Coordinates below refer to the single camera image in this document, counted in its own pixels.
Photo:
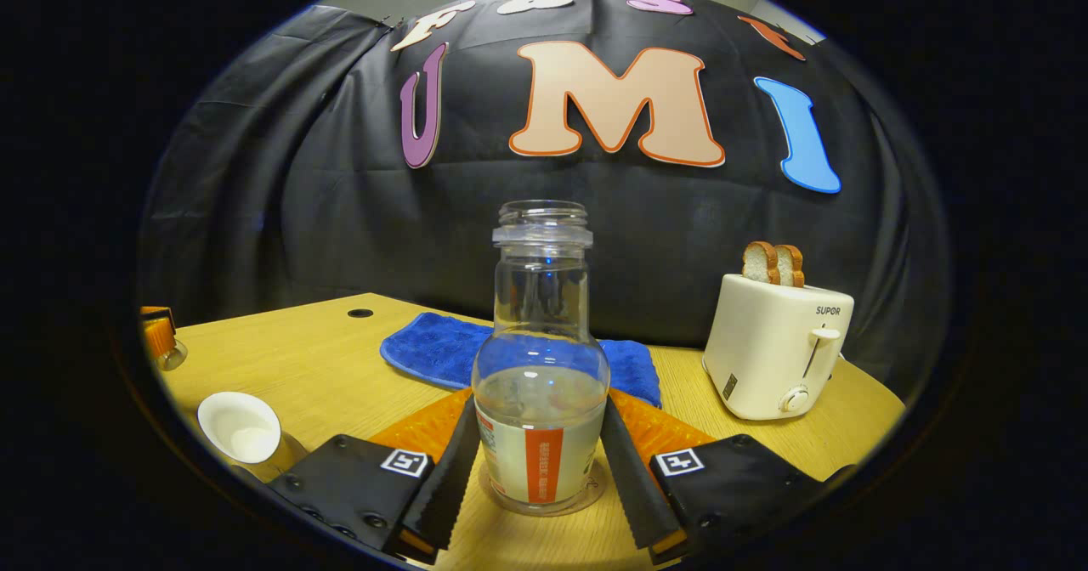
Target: bottle neck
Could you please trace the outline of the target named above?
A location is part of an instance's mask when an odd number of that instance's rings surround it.
[[[585,249],[505,245],[495,270],[495,332],[590,339]]]

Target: wooden table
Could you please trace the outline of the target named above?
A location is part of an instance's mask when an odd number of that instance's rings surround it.
[[[368,309],[355,319],[349,310]],[[378,295],[360,295],[261,312],[177,331],[189,349],[185,363],[163,373],[178,407],[195,411],[213,393],[236,390],[268,402],[285,432],[312,450],[344,433],[367,438],[448,390],[406,376],[387,364],[379,346],[420,312],[431,311]],[[490,324],[477,319],[462,320]],[[660,377],[665,411],[718,438],[754,436],[794,467],[826,480],[865,458],[903,412],[902,402],[870,376],[839,359],[833,377],[804,417],[739,420],[724,408],[701,350],[650,347]],[[601,499],[558,518],[528,518],[499,508],[482,492],[477,455],[448,551],[436,569],[647,569],[619,496],[606,484]],[[603,447],[597,461],[607,473]]]

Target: letter m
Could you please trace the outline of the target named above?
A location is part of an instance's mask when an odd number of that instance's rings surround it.
[[[567,99],[609,153],[627,141],[642,107],[650,103],[650,131],[639,140],[646,157],[666,163],[716,167],[726,150],[710,134],[698,71],[703,60],[672,49],[643,49],[616,76],[579,41],[536,41],[518,51],[533,64],[524,129],[510,136],[510,150],[524,157],[574,152],[582,136],[567,125]]]

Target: toaster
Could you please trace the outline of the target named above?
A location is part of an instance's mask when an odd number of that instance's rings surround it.
[[[853,311],[854,297],[832,289],[726,274],[703,369],[738,418],[804,414],[831,377]]]

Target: toast slice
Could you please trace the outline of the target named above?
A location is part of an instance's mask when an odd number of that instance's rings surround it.
[[[778,252],[769,243],[750,243],[744,249],[744,270],[747,280],[757,283],[779,284]]]
[[[801,250],[798,250],[796,246],[781,243],[775,247],[775,252],[778,253],[778,277],[781,280],[780,284],[783,287],[803,287],[805,285],[805,275],[801,271],[803,261]]]

